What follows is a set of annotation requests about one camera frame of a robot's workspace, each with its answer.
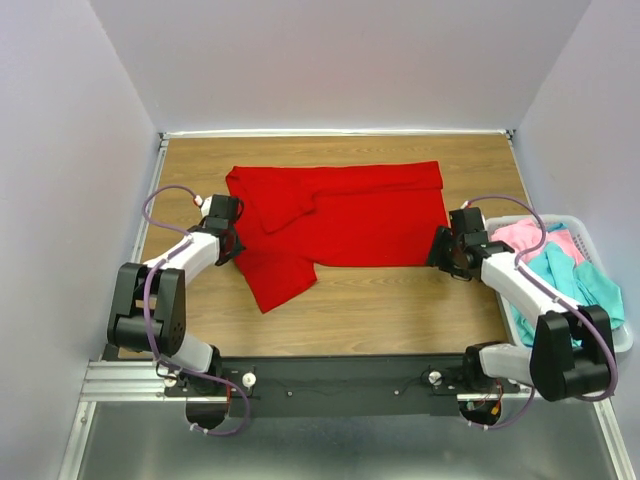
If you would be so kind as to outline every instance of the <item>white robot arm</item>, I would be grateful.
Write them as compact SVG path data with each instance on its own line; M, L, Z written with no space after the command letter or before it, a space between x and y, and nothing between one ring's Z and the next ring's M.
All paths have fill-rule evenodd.
M607 313L599 306L578 305L518 263L509 245L490 242L478 208L449 215L451 227L438 229L427 265L480 280L536 328L532 348L496 343L467 348L468 379L513 379L534 386L549 401L606 390L612 380L609 352L615 362ZM574 348L572 338L582 340L581 347Z
M202 221L189 236L165 254L144 264L126 263L118 271L109 317L109 343L135 351L149 351L143 318L143 287L151 268L158 263L152 282L153 331L159 351L172 364L196 372L218 375L220 352L186 332L186 286L210 265L223 265L244 247L234 224L242 214L242 202L213 195L200 205Z

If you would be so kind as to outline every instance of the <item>red garment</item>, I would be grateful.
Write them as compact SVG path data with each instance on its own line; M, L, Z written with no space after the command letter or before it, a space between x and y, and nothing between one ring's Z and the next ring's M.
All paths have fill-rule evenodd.
M263 313L316 281L313 264L424 265L447 225L438 162L362 167L234 167L247 249L236 265Z

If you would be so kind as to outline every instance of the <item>pink cloth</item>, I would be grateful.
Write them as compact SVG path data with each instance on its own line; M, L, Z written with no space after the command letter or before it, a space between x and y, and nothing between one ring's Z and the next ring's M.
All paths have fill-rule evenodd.
M538 225L533 220L525 218L508 227L499 228L493 232L491 240L502 240L507 245L511 245L517 253L535 246L540 241L541 236L542 232L538 228ZM556 243L564 253L576 261L576 265L584 262L584 257L580 253L580 250L578 250L573 243L571 232L566 228L547 233L545 245L549 242ZM535 252L526 254L522 259L525 263L529 263L534 257L538 256L542 250L543 247Z

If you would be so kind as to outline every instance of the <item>wooden table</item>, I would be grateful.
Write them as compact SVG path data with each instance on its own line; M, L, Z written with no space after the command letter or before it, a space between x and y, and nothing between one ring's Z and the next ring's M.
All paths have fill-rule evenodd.
M353 136L172 139L160 185L188 185L200 195L227 193L234 165L364 165L438 160L447 209L468 198L504 193L525 198L502 135ZM504 201L482 203L485 216L521 213ZM199 221L184 192L156 201L158 220L189 227ZM179 235L150 227L143 259ZM310 290L263 315L231 263L210 267L187 291L187 328L224 356L435 353L505 340L495 294L432 268L316 266Z

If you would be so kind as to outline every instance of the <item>laundry basket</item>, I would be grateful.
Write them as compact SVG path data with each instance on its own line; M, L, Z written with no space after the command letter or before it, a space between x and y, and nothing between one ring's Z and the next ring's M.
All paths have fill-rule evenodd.
M576 244L576 247L578 247L580 253L584 255L584 258L590 261L598 270L606 273L604 267L602 266L602 261L600 260L600 256L598 255L596 247L593 244L591 237L589 236L589 232L587 232L586 227L580 220L568 215L540 215L540 217L547 227L556 223L564 223L569 229L569 232L571 232L573 243ZM523 218L533 219L533 217L526 215L490 218L485 221L485 227L487 229L487 232L489 233L489 236L491 236L493 232L495 232L498 228L514 224L517 221L522 220ZM511 314L511 304L499 293L498 304L500 305L500 310L502 311L502 317L505 322L509 339L514 345L524 346L522 340L520 340L520 336L518 335L515 319ZM633 335L626 323L613 330L613 347L616 352L626 352L631 348L632 345Z

